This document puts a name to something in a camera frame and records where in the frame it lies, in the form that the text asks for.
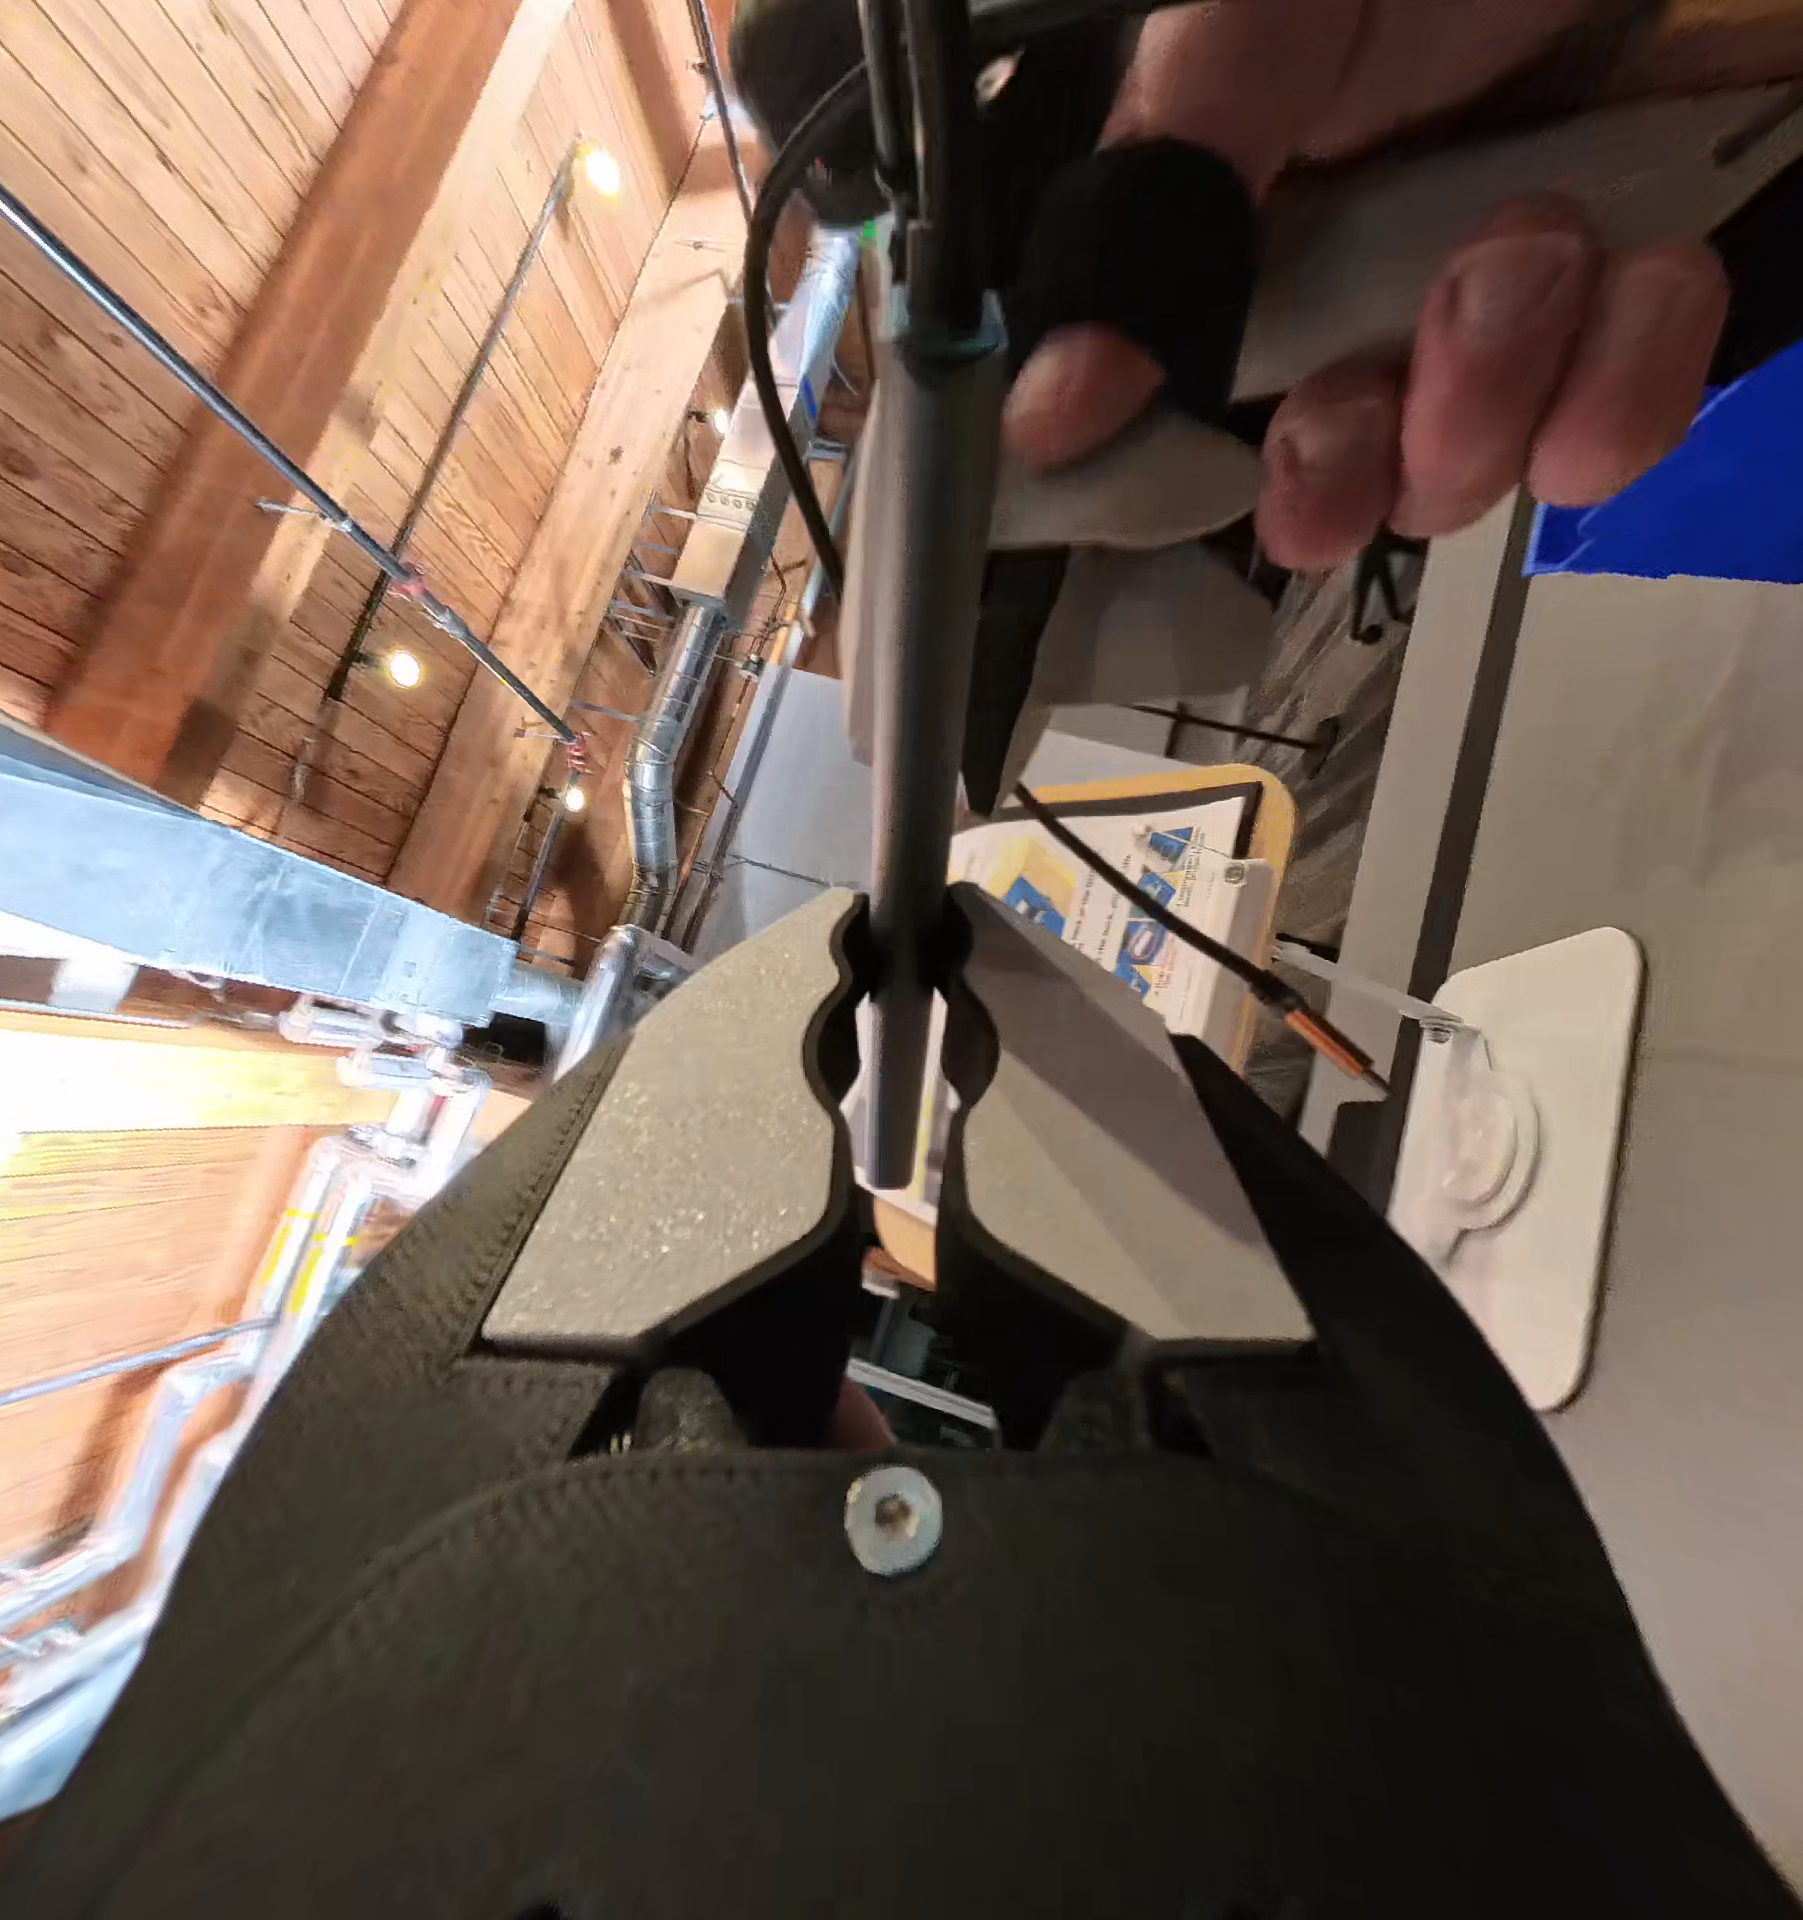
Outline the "metal ceiling pipe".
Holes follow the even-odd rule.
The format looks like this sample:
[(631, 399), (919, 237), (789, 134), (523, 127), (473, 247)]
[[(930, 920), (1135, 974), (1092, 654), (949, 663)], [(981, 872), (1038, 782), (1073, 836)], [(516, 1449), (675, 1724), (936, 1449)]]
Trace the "metal ceiling pipe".
[(19, 202), (0, 183), (0, 221), (12, 228), (39, 259), (50, 263), (64, 282), (76, 286), (81, 297), (93, 301), (98, 313), (118, 325), (130, 341), (142, 348), (174, 382), (178, 382), (210, 416), (233, 434), (243, 448), (259, 457), (290, 489), (306, 504), (294, 511), (290, 505), (272, 509), (277, 515), (305, 515), (315, 518), (331, 533), (339, 533), (354, 549), (358, 549), (381, 576), (388, 596), (408, 598), (415, 604), (420, 617), (449, 635), (494, 684), (516, 697), (541, 724), (550, 738), (561, 745), (576, 745), (577, 733), (550, 707), (528, 684), (500, 661), (500, 654), (475, 635), (461, 611), (439, 598), (425, 585), (422, 572), (408, 562), (408, 536), (389, 547), (379, 541), (358, 515), (345, 511), (341, 501), (322, 488), (301, 465), (290, 460), (286, 448), (268, 438), (255, 420), (243, 413), (227, 397), (214, 380), (210, 380), (194, 361), (169, 344), (122, 295), (104, 282), (69, 246), (62, 243), (23, 202)]

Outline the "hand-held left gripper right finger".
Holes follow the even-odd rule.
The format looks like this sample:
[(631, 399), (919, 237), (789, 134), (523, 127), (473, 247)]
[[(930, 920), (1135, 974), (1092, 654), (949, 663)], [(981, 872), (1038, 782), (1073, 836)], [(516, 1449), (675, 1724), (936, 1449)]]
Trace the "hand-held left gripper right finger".
[(936, 1299), (1011, 1449), (1092, 1377), (1316, 1342), (1168, 1025), (976, 885), (949, 891)]

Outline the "white mounting plate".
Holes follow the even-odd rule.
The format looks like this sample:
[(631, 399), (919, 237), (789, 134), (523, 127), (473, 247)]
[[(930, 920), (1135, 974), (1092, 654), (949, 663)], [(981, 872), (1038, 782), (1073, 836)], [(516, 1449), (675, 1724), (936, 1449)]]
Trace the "white mounting plate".
[(1645, 978), (1628, 930), (1590, 929), (1453, 974), (1432, 1001), (1487, 1036), (1538, 1109), (1522, 1207), (1442, 1269), (1426, 1261), (1536, 1413), (1569, 1404), (1590, 1372)]

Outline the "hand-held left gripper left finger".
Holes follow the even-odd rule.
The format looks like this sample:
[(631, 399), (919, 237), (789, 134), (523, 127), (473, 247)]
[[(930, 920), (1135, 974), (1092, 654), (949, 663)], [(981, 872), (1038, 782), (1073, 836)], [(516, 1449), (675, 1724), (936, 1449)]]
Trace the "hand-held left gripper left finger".
[(842, 1098), (867, 901), (832, 890), (585, 1062), (595, 1089), (483, 1322), (507, 1359), (708, 1377), (771, 1449), (827, 1442), (867, 1261)]

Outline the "rectangular metal air duct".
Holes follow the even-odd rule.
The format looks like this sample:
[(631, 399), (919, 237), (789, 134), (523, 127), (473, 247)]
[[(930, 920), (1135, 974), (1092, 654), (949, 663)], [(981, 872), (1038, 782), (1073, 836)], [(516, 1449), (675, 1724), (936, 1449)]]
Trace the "rectangular metal air duct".
[(464, 1025), (569, 1028), (585, 1002), (518, 943), (198, 818), (2, 711), (0, 919), (144, 969)]

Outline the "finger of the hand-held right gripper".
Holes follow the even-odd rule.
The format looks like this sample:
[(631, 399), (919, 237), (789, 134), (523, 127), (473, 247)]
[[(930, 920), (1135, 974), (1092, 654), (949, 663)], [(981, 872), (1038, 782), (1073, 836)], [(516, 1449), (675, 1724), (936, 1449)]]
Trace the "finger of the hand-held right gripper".
[(876, 359), (872, 407), (858, 440), (837, 632), (846, 738), (850, 759), (867, 772), (878, 764), (882, 678), (904, 541), (904, 496), (904, 393), (894, 353), (885, 350)]
[(1252, 687), (1276, 611), (1208, 544), (1033, 547), (984, 565), (976, 635), (976, 813), (992, 814), (1062, 707), (1144, 707)]

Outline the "grey probe rod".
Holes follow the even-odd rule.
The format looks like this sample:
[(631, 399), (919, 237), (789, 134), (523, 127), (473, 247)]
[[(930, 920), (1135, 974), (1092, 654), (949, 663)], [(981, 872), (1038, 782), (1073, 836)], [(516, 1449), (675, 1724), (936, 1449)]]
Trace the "grey probe rod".
[(1001, 483), (1008, 336), (890, 299), (904, 393), (904, 541), (887, 632), (869, 895), (867, 1179), (901, 1189), (918, 1154), (940, 920), (957, 830), (984, 559)]

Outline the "silver spiral ventilation duct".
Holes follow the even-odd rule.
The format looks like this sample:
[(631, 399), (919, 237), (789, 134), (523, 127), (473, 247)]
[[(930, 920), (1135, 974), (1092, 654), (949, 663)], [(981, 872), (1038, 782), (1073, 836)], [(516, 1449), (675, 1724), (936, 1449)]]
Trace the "silver spiral ventilation duct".
[(728, 665), (729, 618), (716, 602), (688, 598), (662, 652), (650, 707), (623, 766), (630, 891), (618, 925), (662, 933), (682, 880), (679, 790), (685, 759), (706, 729), (706, 709)]

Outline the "person's right hand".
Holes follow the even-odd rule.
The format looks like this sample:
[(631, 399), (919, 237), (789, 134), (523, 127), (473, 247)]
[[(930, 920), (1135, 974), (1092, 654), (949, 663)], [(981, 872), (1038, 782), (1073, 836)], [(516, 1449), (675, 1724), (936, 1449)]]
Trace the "person's right hand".
[[(1602, 6), (1178, 6), (1137, 36), (1102, 147), (1180, 139), (1266, 200), (1485, 99)], [(1391, 529), (1436, 541), (1514, 488), (1607, 501), (1682, 444), (1730, 318), (1702, 243), (1606, 251), (1575, 203), (1509, 202), (1445, 255), (1411, 348), (1301, 380), (1272, 413), (1258, 536), (1332, 567)]]

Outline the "wooden board with instruction sheet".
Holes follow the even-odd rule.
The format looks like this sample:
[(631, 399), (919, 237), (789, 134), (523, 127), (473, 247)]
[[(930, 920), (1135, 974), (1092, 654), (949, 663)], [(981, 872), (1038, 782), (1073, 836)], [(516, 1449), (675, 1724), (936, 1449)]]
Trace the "wooden board with instruction sheet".
[[(1258, 965), (1271, 961), (1281, 880), (1295, 830), (1285, 786), (1248, 766), (1189, 777), (1042, 786), (1037, 799), (1168, 912)], [(1249, 989), (1124, 901), (1020, 806), (953, 837), (953, 885), (975, 885), (1137, 996), (1173, 1036), (1244, 1067), (1259, 1028)], [(936, 1207), (957, 1091), (940, 1071), (936, 1006), (918, 1157), (901, 1189), (874, 1190), (878, 1291), (936, 1286)]]

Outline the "blue plastic bin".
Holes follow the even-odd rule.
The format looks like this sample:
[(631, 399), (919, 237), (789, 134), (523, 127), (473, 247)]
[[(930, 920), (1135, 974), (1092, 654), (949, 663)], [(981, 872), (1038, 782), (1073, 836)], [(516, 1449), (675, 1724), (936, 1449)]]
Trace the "blue plastic bin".
[(1803, 585), (1803, 341), (1708, 393), (1682, 447), (1625, 492), (1538, 509), (1522, 572)]

